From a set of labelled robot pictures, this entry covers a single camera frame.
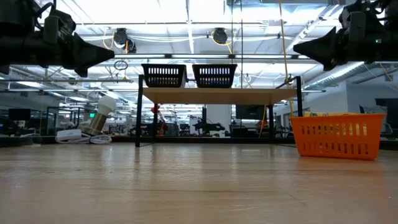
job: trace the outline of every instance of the wooden shelf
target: wooden shelf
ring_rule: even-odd
[[[144,88],[154,103],[271,105],[296,95],[291,89]]]

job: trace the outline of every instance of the orange plastic basket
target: orange plastic basket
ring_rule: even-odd
[[[375,159],[384,114],[290,118],[301,156]]]

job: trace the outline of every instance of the black wire basket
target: black wire basket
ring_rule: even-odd
[[[231,88],[236,64],[192,65],[199,88]]]
[[[187,82],[186,65],[141,64],[148,87],[183,88]]]

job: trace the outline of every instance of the desk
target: desk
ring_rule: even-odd
[[[282,86],[296,80],[296,89],[281,89]],[[293,77],[275,89],[241,89],[241,88],[144,88],[144,76],[139,76],[137,99],[136,147],[140,146],[142,96],[154,102],[154,124],[157,123],[158,103],[181,104],[227,104],[227,105],[267,105],[269,125],[274,126],[273,105],[281,100],[297,95],[297,111],[302,116],[301,78]],[[152,137],[156,138],[155,129]]]

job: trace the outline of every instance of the ceiling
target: ceiling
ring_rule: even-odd
[[[41,6],[47,0],[36,0]],[[295,54],[292,46],[299,42],[325,35],[334,26],[339,28],[338,16],[343,5],[336,3],[352,1],[335,0],[293,0],[283,1],[282,18],[284,37],[280,24],[278,0],[58,0],[57,9],[70,14],[77,23],[76,33],[85,41],[100,47],[109,47],[119,57],[126,57],[123,50],[112,44],[113,32],[127,28],[129,38],[137,46],[137,57],[125,59],[129,67],[117,71],[113,59],[89,69],[88,78],[80,78],[74,71],[50,67],[46,71],[38,66],[13,67],[7,78],[26,80],[76,78],[76,83],[42,83],[51,89],[90,89],[93,87],[115,91],[119,103],[136,101],[137,78],[142,74],[142,63],[185,64],[188,76],[192,77],[195,63],[237,63],[233,88],[273,88],[284,82],[284,45],[287,55]],[[211,38],[216,27],[225,29],[230,50],[217,45]],[[183,58],[153,59],[151,54],[189,54]],[[244,54],[257,58],[219,59],[190,58],[191,54]],[[313,60],[287,60],[287,73],[301,75],[308,83],[323,75],[323,67]],[[245,74],[244,83],[240,75]],[[119,82],[126,77],[128,82]],[[12,83],[9,88],[31,88],[32,86]],[[98,97],[97,92],[57,92],[64,96],[80,96],[89,100]]]

